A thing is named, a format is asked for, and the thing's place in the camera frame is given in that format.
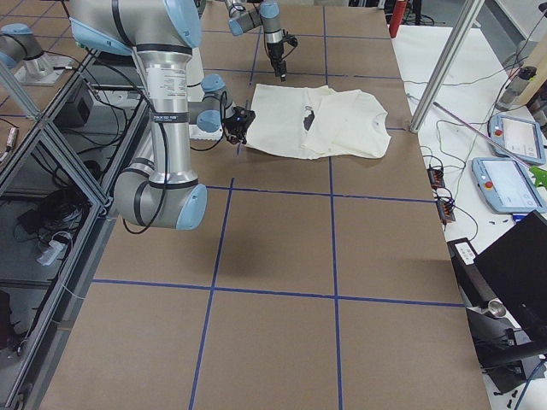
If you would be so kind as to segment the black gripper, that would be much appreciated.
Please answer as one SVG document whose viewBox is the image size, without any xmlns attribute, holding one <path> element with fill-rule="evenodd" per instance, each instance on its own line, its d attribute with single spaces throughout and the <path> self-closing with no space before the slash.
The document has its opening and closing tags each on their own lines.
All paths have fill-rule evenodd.
<svg viewBox="0 0 547 410">
<path fill-rule="evenodd" d="M 246 144 L 247 131 L 256 118 L 256 113 L 244 107 L 233 107 L 228 110 L 222 121 L 223 132 L 230 144 Z"/>
<path fill-rule="evenodd" d="M 286 81 L 286 61 L 284 58 L 284 45 L 282 42 L 266 43 L 266 52 L 274 75 L 280 76 L 281 82 Z"/>
</svg>

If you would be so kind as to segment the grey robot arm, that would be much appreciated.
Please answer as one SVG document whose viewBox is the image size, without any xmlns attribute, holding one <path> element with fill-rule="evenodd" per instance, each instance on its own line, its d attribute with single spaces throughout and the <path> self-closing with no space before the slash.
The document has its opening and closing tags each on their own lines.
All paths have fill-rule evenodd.
<svg viewBox="0 0 547 410">
<path fill-rule="evenodd" d="M 187 65 L 202 40 L 192 1 L 72 1 L 74 39 L 89 49 L 130 56 L 150 107 L 150 135 L 115 183 L 125 224 L 192 230 L 201 223 L 207 189 L 191 167 L 190 126 L 221 130 L 243 142 L 256 115 L 237 106 L 222 78 L 199 80 L 203 97 L 189 99 Z"/>
<path fill-rule="evenodd" d="M 228 25 L 233 36 L 237 37 L 261 27 L 264 33 L 267 57 L 274 75 L 286 81 L 287 69 L 284 58 L 288 32 L 282 28 L 280 9 L 276 1 L 253 1 L 253 9 L 248 9 L 245 1 L 225 1 L 229 16 Z"/>
</svg>

